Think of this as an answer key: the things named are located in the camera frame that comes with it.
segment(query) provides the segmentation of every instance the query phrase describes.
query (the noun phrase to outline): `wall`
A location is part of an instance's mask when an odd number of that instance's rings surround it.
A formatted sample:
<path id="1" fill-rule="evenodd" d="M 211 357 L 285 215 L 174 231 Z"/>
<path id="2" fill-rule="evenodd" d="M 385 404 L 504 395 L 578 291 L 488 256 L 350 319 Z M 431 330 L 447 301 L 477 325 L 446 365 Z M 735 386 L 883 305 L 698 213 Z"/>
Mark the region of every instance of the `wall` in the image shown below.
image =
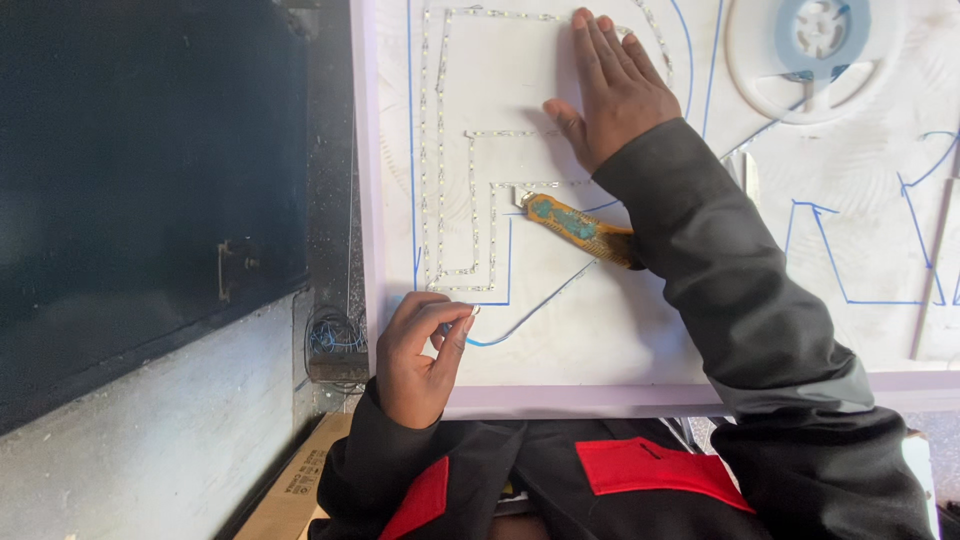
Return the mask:
<path id="1" fill-rule="evenodd" d="M 0 539 L 216 534 L 293 436 L 295 297 L 0 438 Z"/>

